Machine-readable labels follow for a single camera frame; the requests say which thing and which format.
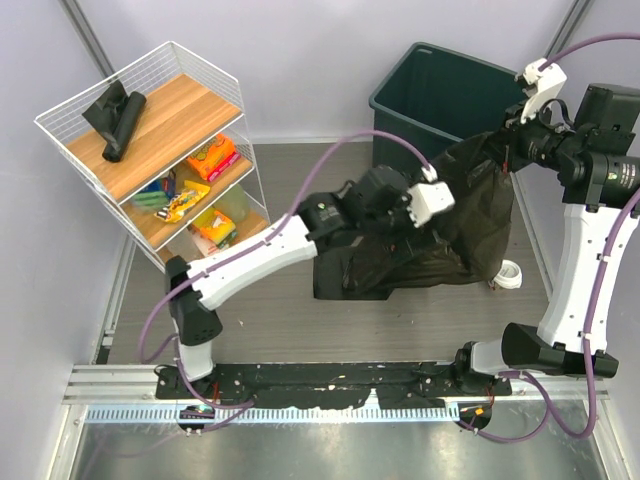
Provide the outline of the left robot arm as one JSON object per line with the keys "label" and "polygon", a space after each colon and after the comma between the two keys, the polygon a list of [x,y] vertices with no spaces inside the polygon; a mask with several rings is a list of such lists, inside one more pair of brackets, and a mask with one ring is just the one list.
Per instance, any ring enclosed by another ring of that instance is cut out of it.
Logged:
{"label": "left robot arm", "polygon": [[366,235],[413,230],[411,189],[423,179],[373,167],[337,191],[309,195],[292,215],[218,254],[191,262],[173,257],[165,288],[176,293],[169,310],[178,335],[180,388],[193,398],[212,390],[212,342],[222,331],[217,308],[287,266],[350,247]]}

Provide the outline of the small white box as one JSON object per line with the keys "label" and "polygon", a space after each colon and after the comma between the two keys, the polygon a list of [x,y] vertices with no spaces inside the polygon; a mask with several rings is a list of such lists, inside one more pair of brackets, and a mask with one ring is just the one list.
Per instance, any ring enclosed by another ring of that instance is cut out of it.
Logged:
{"label": "small white box", "polygon": [[196,248],[204,257],[214,255],[219,251],[218,246],[214,242],[198,233],[192,235],[192,240]]}

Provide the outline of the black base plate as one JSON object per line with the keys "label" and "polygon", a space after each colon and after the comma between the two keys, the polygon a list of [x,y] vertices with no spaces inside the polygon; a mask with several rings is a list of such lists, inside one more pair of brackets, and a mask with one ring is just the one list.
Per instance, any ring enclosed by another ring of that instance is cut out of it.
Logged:
{"label": "black base plate", "polygon": [[463,376],[437,362],[218,364],[188,388],[175,366],[154,368],[155,396],[190,400],[194,393],[224,406],[344,410],[362,407],[374,393],[382,409],[442,406],[446,397],[504,397],[508,381]]}

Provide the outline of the pale green plastic container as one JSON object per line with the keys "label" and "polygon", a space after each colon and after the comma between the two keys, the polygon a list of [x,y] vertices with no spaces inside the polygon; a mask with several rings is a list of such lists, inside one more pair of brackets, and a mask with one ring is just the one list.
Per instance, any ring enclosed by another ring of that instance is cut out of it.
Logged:
{"label": "pale green plastic container", "polygon": [[236,224],[244,221],[250,213],[248,197],[240,184],[229,188],[213,206]]}

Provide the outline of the yellow candy bag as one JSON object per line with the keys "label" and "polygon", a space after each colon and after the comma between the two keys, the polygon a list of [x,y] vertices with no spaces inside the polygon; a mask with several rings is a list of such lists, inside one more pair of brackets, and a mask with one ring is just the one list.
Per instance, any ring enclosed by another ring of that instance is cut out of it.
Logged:
{"label": "yellow candy bag", "polygon": [[185,180],[182,190],[166,206],[155,212],[154,217],[165,223],[177,223],[209,192],[207,184]]}

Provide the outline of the dark green trash bin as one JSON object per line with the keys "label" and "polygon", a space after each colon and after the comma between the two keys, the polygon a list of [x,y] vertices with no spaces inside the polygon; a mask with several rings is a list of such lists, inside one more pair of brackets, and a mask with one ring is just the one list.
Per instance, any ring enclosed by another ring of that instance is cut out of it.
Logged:
{"label": "dark green trash bin", "polygon": [[432,160],[461,140],[498,129],[507,108],[525,99],[515,77],[502,66],[417,42],[371,94],[374,128]]}

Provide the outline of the orange snack box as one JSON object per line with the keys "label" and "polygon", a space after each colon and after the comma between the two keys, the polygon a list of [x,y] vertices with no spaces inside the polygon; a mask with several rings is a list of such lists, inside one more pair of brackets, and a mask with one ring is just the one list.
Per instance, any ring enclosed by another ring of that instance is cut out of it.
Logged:
{"label": "orange snack box", "polygon": [[232,139],[220,133],[191,152],[186,161],[200,178],[213,182],[239,157]]}

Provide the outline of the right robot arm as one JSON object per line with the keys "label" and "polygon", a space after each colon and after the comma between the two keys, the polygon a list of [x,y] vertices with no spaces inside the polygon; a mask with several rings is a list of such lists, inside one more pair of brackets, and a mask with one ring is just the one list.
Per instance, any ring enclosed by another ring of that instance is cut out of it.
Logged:
{"label": "right robot arm", "polygon": [[556,285],[540,324],[509,323],[500,339],[468,342],[451,371],[457,391],[490,389],[498,373],[534,370],[548,375],[612,378],[619,362],[607,352],[610,296],[631,234],[639,225],[639,160],[628,151],[639,117],[636,88],[595,83],[575,118],[563,100],[559,124],[549,103],[522,121],[510,107],[491,135],[492,154],[507,172],[531,164],[556,172],[563,188],[564,243]]}

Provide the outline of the white paper cup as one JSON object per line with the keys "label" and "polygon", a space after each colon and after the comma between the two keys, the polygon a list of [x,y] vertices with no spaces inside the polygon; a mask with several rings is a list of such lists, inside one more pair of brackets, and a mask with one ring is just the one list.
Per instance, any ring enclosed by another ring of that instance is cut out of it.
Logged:
{"label": "white paper cup", "polygon": [[488,282],[492,290],[515,290],[522,286],[523,273],[520,266],[504,259],[498,273]]}

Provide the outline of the black trash bag roll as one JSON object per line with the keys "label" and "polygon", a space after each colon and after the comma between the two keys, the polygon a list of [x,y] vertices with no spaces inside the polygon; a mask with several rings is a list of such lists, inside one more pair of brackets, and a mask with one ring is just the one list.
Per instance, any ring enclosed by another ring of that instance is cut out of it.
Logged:
{"label": "black trash bag roll", "polygon": [[146,97],[132,91],[128,94],[120,80],[108,88],[83,113],[83,118],[105,140],[104,160],[118,163],[124,157],[145,108]]}

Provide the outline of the yellow green sponge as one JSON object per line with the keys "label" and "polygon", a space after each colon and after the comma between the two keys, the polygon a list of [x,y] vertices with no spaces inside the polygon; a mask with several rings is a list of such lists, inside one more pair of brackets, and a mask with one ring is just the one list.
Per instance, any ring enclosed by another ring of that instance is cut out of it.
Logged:
{"label": "yellow green sponge", "polygon": [[209,207],[193,222],[194,229],[217,247],[223,247],[231,242],[237,232],[236,224],[225,214]]}

